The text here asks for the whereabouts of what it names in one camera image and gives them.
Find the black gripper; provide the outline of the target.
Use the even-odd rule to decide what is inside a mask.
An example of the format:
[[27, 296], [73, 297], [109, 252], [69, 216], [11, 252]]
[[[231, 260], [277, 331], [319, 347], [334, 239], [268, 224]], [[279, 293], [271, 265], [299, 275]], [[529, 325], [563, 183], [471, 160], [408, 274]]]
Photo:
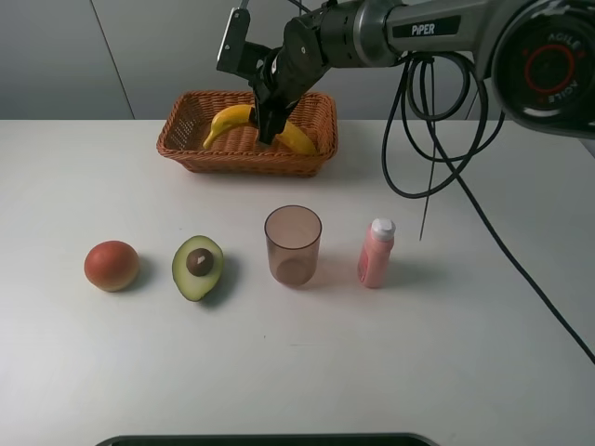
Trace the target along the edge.
[[297, 102], [328, 71], [322, 50], [321, 20], [296, 17], [284, 27], [283, 44], [265, 58], [251, 85], [254, 102], [249, 122], [258, 126], [258, 141], [271, 145], [284, 132]]

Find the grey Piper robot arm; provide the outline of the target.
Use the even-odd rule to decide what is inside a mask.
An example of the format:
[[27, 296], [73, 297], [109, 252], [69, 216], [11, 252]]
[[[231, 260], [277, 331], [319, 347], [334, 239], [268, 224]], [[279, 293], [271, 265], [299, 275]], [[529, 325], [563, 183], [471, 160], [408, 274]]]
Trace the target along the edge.
[[290, 20], [254, 83], [270, 143], [301, 97], [334, 68], [385, 68], [469, 52], [502, 110], [526, 128], [594, 136], [590, 1], [328, 1]]

